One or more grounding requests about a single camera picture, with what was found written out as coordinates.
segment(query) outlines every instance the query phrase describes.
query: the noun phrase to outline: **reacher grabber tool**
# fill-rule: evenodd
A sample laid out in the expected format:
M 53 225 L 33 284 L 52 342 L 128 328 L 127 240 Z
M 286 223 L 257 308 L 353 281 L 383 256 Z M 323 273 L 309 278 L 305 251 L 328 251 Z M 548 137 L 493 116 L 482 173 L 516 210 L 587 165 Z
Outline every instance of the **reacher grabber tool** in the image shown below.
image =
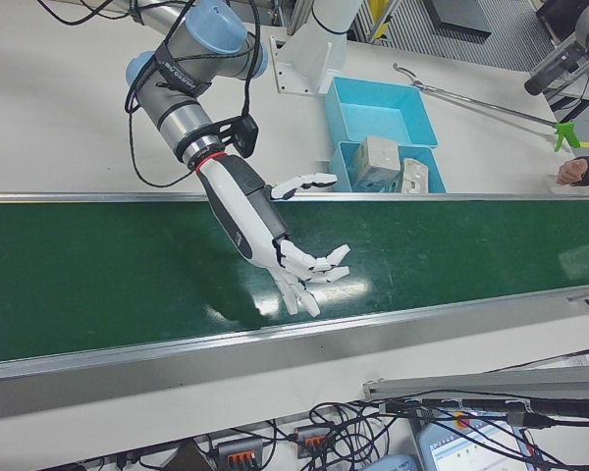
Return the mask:
M 484 101 L 476 100 L 475 98 L 469 98 L 468 96 L 459 95 L 457 93 L 444 90 L 443 88 L 437 88 L 436 86 L 426 85 L 416 77 L 416 74 L 413 71 L 411 71 L 410 69 L 406 69 L 405 67 L 400 67 L 398 63 L 393 64 L 393 69 L 395 69 L 396 72 L 399 72 L 400 74 L 403 74 L 406 77 L 408 77 L 411 81 L 411 84 L 413 86 L 416 86 L 423 93 L 428 93 L 433 96 L 448 97 L 452 100 L 470 103 L 472 105 L 480 106 L 482 108 L 488 108 L 490 110 L 495 110 L 501 113 L 517 116 L 518 118 L 524 120 L 532 121 L 534 123 L 539 123 L 541 125 L 546 125 L 551 128 L 554 128 L 556 130 L 557 136 L 559 137 L 557 140 L 557 145 L 554 149 L 555 151 L 561 150 L 562 142 L 565 139 L 571 147 L 580 147 L 580 140 L 578 140 L 578 137 L 576 137 L 576 134 L 573 130 L 573 122 L 559 123 L 556 121 L 544 120 L 543 118 L 528 115 L 520 111 L 512 110 L 511 108 L 505 108 L 504 106 L 494 105 L 493 103 L 486 103 Z

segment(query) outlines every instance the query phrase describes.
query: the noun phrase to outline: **terminal block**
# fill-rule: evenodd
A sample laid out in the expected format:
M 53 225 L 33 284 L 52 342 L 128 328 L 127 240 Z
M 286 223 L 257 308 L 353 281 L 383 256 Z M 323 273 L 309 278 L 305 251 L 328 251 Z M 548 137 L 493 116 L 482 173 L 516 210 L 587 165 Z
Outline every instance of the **terminal block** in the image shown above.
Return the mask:
M 218 444 L 218 471 L 253 471 L 262 466 L 260 439 L 239 439 Z
M 327 440 L 333 424 L 306 425 L 294 429 L 296 434 L 296 457 L 308 458 L 312 450 L 321 446 Z

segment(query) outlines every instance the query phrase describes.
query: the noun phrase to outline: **gray floor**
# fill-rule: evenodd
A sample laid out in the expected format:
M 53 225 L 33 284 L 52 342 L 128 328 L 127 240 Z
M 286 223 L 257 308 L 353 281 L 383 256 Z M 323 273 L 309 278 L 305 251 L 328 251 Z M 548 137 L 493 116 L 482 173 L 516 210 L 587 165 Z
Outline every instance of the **gray floor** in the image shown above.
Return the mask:
M 436 29 L 423 0 L 403 0 L 393 14 L 388 41 L 380 45 L 487 66 L 529 71 L 553 49 L 550 36 L 528 0 L 478 0 L 492 30 L 483 43 L 476 36 Z M 362 40 L 373 20 L 363 2 L 355 22 Z

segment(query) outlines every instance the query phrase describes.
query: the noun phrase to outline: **red ring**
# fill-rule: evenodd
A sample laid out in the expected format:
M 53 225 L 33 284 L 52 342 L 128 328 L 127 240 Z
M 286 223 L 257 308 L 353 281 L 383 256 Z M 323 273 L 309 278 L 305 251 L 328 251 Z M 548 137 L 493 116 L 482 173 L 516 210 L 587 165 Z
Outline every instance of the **red ring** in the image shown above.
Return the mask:
M 202 165 L 208 160 L 213 159 L 214 157 L 220 157 L 221 155 L 227 155 L 227 152 L 225 152 L 224 150 L 220 150 L 218 152 L 214 152 L 213 154 L 209 154 L 207 157 L 201 160 L 200 163 L 196 166 L 196 171 L 198 172 Z

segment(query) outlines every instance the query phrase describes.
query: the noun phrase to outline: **person's hand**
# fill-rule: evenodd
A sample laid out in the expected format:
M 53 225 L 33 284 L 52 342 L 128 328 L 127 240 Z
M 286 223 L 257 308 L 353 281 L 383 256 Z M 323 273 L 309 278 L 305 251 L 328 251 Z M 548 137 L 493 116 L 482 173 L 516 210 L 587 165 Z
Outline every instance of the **person's hand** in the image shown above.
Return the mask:
M 557 183 L 572 184 L 578 183 L 587 172 L 587 161 L 584 159 L 569 160 L 559 168 Z

